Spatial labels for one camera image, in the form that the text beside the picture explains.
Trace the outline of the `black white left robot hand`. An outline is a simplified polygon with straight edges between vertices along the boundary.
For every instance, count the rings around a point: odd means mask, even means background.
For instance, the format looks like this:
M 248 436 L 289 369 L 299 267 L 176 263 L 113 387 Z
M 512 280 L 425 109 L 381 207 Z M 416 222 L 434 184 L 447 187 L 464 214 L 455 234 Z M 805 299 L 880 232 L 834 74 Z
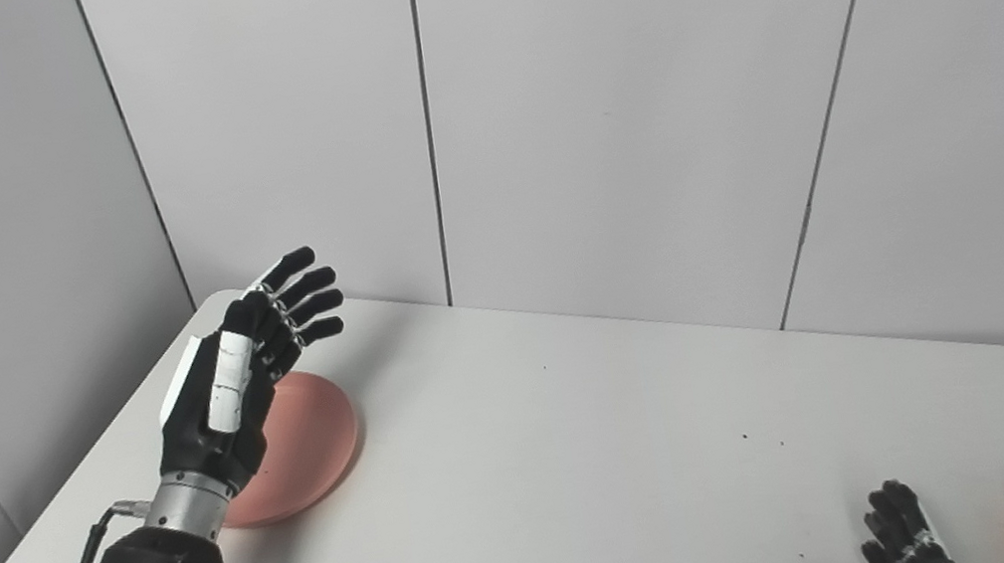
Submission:
M 302 352 L 342 333 L 337 275 L 307 245 L 282 256 L 193 336 L 162 408 L 161 477 L 196 474 L 238 494 L 260 470 L 276 386 Z

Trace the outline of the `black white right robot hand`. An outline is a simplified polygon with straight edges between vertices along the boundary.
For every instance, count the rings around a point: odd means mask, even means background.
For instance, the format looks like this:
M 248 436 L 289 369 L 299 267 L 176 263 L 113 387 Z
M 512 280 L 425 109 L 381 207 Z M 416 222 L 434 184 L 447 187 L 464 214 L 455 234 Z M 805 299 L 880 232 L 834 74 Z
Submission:
M 871 539 L 861 545 L 866 563 L 956 563 L 907 484 L 886 480 L 868 501 L 863 520 Z

